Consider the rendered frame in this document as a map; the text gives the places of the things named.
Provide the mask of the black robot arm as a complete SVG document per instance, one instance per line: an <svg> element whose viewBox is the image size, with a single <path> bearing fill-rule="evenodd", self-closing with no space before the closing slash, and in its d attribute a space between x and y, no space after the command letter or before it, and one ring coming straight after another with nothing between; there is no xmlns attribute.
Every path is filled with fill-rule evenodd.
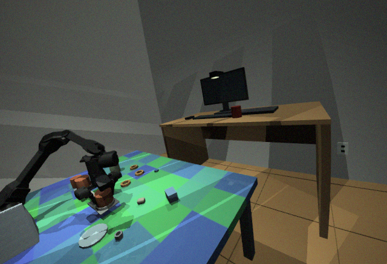
<svg viewBox="0 0 387 264"><path fill-rule="evenodd" d="M63 137L65 139L62 139ZM106 152L103 144L95 140L85 139L70 130L52 132L44 135L39 142L39 150L24 168L22 173L16 180L7 184L1 190L0 212L20 203L23 205L25 204L25 198L31 190L29 188L30 181L36 175L49 155L58 151L61 146L66 145L69 141L81 145L86 152L93 154L93 156L85 155L80 160L80 163L85 162L88 172L94 172L100 168L113 167L119 164L117 151L112 150L110 152ZM100 176L95 175L93 177L93 183L100 192L112 187L111 183L115 181L113 173L107 175L105 171L102 172Z"/></svg>

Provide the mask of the orange cylinder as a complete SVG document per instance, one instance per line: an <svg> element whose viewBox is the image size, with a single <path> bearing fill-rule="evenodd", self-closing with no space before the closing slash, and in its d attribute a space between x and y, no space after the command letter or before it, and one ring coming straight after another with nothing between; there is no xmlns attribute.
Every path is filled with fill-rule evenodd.
<svg viewBox="0 0 387 264"><path fill-rule="evenodd" d="M71 185L72 185L73 189L76 188L76 185L75 185L75 183L74 183L74 180L75 180L76 178L78 178L79 176L82 176L82 175L76 175L76 176L70 178L70 182L71 182Z"/></svg>

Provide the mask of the brown cylinder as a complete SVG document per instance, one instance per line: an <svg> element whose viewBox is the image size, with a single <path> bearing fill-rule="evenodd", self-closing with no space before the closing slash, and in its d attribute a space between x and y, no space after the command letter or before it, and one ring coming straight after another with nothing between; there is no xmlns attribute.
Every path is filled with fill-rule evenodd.
<svg viewBox="0 0 387 264"><path fill-rule="evenodd" d="M112 189L107 188L103 192L100 192L99 189L95 191L94 198L97 201L97 207L103 208L108 206L113 201Z"/></svg>
<svg viewBox="0 0 387 264"><path fill-rule="evenodd" d="M85 186L87 188L91 185L91 180L89 178L89 175L82 175L82 176L79 176L78 178L76 178L74 180L74 183L75 183L77 189L80 187L83 187L83 186Z"/></svg>

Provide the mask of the dark grey cylinder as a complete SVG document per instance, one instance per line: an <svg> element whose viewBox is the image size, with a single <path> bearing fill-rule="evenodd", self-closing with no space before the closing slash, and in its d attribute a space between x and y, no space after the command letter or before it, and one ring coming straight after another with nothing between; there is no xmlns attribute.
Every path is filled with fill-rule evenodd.
<svg viewBox="0 0 387 264"><path fill-rule="evenodd" d="M116 165L116 166L110 167L109 169L110 169L111 172L113 172L113 171L118 171L118 172L120 172L120 166L119 166L119 164Z"/></svg>

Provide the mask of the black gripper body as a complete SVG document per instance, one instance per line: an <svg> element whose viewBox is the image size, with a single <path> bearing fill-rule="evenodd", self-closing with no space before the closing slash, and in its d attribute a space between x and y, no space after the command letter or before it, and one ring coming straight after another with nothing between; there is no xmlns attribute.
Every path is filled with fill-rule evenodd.
<svg viewBox="0 0 387 264"><path fill-rule="evenodd" d="M86 197L89 196L90 194L92 194L92 193L91 193L91 190L96 188L95 185L94 185L94 183L93 183L93 180L94 180L94 177L93 177L93 176L95 176L95 175L100 176L100 175L102 174L102 172L104 172L104 171L105 171L105 170L104 170L103 168L100 168L100 169L97 170L97 171L94 171L94 172L88 172L89 178L90 178L90 180L91 180L92 185L89 186L89 187L87 187L87 188L86 188L85 186L83 186L83 187L80 187L80 188L78 188L77 190L74 191L75 197L76 197L79 201L82 200L82 199L84 199L84 198L86 198ZM118 180L119 178L122 177L122 174L121 174L120 172L118 172L118 171L113 171L113 172L111 172L111 173L113 173L113 175L114 175L114 177L115 177L115 180ZM111 174L111 173L109 173L109 174Z"/></svg>

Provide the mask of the grey hex nut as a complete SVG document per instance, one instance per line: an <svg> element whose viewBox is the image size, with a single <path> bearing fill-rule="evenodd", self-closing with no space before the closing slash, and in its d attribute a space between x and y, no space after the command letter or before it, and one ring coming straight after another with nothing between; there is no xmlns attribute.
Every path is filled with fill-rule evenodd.
<svg viewBox="0 0 387 264"><path fill-rule="evenodd" d="M117 232L114 234L115 240L120 240L122 237L123 237L123 232L122 232L122 230L117 231Z"/></svg>

